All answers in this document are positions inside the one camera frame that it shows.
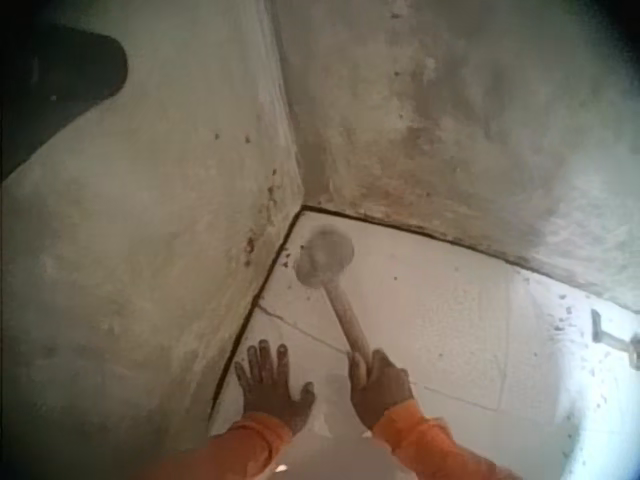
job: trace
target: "orange long sleeve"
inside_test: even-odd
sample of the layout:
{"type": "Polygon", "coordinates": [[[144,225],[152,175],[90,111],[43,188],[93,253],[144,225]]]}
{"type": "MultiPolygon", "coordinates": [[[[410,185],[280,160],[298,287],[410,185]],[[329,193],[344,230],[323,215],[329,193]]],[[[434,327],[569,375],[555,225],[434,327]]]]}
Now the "orange long sleeve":
{"type": "Polygon", "coordinates": [[[516,480],[512,472],[458,446],[444,422],[428,419],[415,400],[387,410],[374,437],[421,480],[516,480]]]}
{"type": "Polygon", "coordinates": [[[280,420],[248,413],[204,447],[155,465],[140,480],[248,480],[263,473],[291,439],[280,420]]]}

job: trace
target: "right hand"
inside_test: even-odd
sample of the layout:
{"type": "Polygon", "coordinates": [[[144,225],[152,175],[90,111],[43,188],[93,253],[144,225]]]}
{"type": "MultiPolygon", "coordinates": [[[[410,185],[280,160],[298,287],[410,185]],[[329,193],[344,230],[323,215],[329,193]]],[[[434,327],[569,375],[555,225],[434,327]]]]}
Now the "right hand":
{"type": "Polygon", "coordinates": [[[349,353],[349,380],[351,403],[369,430],[373,430],[388,409],[413,398],[407,371],[396,367],[380,349],[373,351],[368,371],[359,354],[349,353]]]}

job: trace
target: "concrete wall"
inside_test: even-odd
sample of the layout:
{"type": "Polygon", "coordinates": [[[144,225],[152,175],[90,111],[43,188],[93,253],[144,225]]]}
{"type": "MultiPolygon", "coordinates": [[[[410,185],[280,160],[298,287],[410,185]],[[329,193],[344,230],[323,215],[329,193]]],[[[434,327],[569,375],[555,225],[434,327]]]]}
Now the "concrete wall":
{"type": "Polygon", "coordinates": [[[640,310],[640,96],[577,2],[275,0],[306,203],[640,310]]]}
{"type": "Polygon", "coordinates": [[[28,478],[108,477],[206,435],[302,200],[261,0],[67,6],[130,77],[3,185],[3,457],[28,478]]]}

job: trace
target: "dirty hand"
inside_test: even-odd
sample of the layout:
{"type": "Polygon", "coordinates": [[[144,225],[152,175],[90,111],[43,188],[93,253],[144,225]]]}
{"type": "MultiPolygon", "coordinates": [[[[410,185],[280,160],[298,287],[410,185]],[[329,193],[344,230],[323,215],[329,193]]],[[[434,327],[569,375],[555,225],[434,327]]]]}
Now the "dirty hand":
{"type": "Polygon", "coordinates": [[[360,355],[349,353],[349,380],[351,403],[369,430],[388,409],[413,398],[407,371],[396,367],[380,349],[373,351],[369,371],[360,355]]]}
{"type": "Polygon", "coordinates": [[[240,362],[235,363],[236,376],[244,396],[244,413],[266,413],[277,418],[295,435],[304,428],[316,400],[313,383],[302,387],[300,400],[291,398],[289,390],[289,352],[280,345],[274,368],[269,342],[260,340],[258,348],[247,350],[250,376],[240,362]]]}

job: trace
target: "floor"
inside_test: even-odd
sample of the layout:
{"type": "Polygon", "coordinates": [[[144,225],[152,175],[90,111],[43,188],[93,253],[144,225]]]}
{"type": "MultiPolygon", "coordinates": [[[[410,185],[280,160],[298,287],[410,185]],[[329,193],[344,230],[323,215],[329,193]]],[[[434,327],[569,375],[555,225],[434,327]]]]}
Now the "floor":
{"type": "MultiPolygon", "coordinates": [[[[413,478],[359,424],[338,323],[322,291],[296,279],[300,246],[322,225],[353,240],[341,283],[370,343],[409,370],[425,414],[444,417],[458,443],[526,479],[635,478],[640,373],[591,342],[591,309],[623,338],[640,332],[637,315],[463,248],[317,213],[300,217],[237,353],[260,338],[285,342],[294,388],[315,382],[309,425],[275,478],[413,478]]],[[[241,410],[229,376],[211,432],[241,410]]]]}

